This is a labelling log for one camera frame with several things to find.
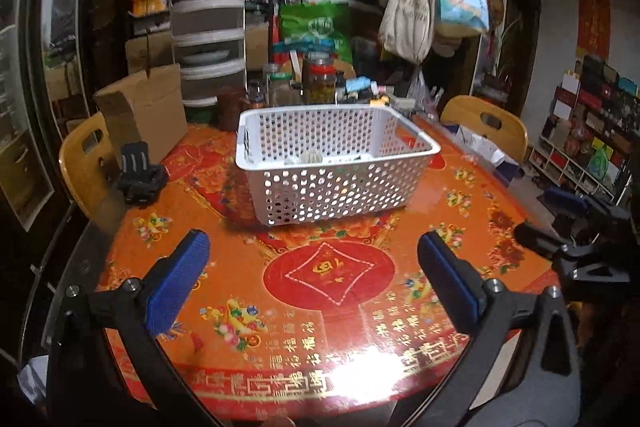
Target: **canvas tote bag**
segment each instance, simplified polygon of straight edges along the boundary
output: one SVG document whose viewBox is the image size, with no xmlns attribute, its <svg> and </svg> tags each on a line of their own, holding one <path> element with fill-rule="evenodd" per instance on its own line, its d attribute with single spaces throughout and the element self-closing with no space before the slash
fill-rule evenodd
<svg viewBox="0 0 640 427">
<path fill-rule="evenodd" d="M 380 24 L 385 49 L 414 64 L 426 58 L 435 29 L 435 0 L 389 0 Z"/>
</svg>

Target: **white diamond outline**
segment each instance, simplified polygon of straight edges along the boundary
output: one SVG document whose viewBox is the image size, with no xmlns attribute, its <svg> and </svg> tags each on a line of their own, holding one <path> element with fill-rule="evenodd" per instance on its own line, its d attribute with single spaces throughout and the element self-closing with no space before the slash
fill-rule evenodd
<svg viewBox="0 0 640 427">
<path fill-rule="evenodd" d="M 294 279 L 294 277 L 291 276 L 291 274 L 297 270 L 300 270 L 302 267 L 305 267 L 308 263 L 311 263 L 311 261 L 313 260 L 313 258 L 315 256 L 317 256 L 320 253 L 320 249 L 322 247 L 324 247 L 324 245 L 327 245 L 329 248 L 331 248 L 331 250 L 335 251 L 335 253 L 340 254 L 343 257 L 346 257 L 348 259 L 351 259 L 352 261 L 355 261 L 356 263 L 362 263 L 362 264 L 368 264 L 369 267 L 364 270 L 364 272 L 362 272 L 361 274 L 359 274 L 354 280 L 353 282 L 351 282 L 351 284 L 349 286 L 347 286 L 347 289 L 344 291 L 343 295 L 342 295 L 342 299 L 340 299 L 340 301 L 336 302 L 334 301 L 329 295 L 327 295 L 326 293 L 324 293 L 322 290 L 316 288 L 315 286 L 311 286 L 309 283 L 305 282 L 305 281 L 301 281 L 299 279 Z M 316 250 L 316 253 L 313 254 L 311 257 L 309 257 L 309 259 L 307 259 L 304 263 L 302 263 L 300 266 L 298 266 L 297 268 L 294 268 L 293 270 L 291 270 L 289 273 L 286 273 L 284 277 L 286 277 L 287 279 L 290 279 L 292 281 L 295 281 L 297 283 L 303 284 L 308 288 L 311 288 L 312 290 L 317 291 L 320 295 L 323 295 L 324 297 L 326 297 L 327 299 L 329 299 L 332 303 L 334 303 L 336 306 L 341 306 L 342 303 L 344 302 L 344 300 L 346 299 L 348 293 L 351 291 L 351 288 L 353 288 L 355 286 L 355 283 L 358 282 L 361 277 L 366 274 L 366 272 L 373 270 L 376 267 L 375 264 L 370 263 L 369 261 L 363 261 L 362 259 L 356 259 L 355 257 L 352 257 L 351 255 L 347 255 L 344 252 L 341 252 L 340 250 L 335 249 L 334 247 L 332 247 L 331 245 L 329 245 L 329 243 L 326 242 L 322 242 L 320 244 L 320 246 L 318 247 L 318 249 Z"/>
</svg>

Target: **red wall banner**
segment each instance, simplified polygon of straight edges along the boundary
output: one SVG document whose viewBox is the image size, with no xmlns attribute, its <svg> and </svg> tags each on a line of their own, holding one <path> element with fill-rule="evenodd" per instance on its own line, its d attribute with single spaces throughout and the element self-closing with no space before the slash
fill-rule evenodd
<svg viewBox="0 0 640 427">
<path fill-rule="evenodd" d="M 578 43 L 575 55 L 579 58 L 595 54 L 607 60 L 611 37 L 609 0 L 578 0 Z"/>
</svg>

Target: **green jar lid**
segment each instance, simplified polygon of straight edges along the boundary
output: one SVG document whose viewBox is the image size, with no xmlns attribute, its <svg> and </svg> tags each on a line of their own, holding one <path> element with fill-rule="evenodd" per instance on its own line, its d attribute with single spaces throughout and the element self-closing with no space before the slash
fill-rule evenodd
<svg viewBox="0 0 640 427">
<path fill-rule="evenodd" d="M 269 75 L 269 80 L 272 82 L 280 80 L 286 80 L 287 82 L 290 82 L 292 78 L 293 75 L 291 73 L 271 73 Z"/>
</svg>

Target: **black clip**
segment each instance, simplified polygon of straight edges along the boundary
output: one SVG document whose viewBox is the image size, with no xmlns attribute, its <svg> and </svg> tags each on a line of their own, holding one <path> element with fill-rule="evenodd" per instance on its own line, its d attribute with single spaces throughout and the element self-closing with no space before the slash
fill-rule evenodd
<svg viewBox="0 0 640 427">
<path fill-rule="evenodd" d="M 117 188 L 127 204 L 144 208 L 156 201 L 169 180 L 164 166 L 149 163 L 146 142 L 127 143 L 121 149 L 122 174 Z"/>
</svg>

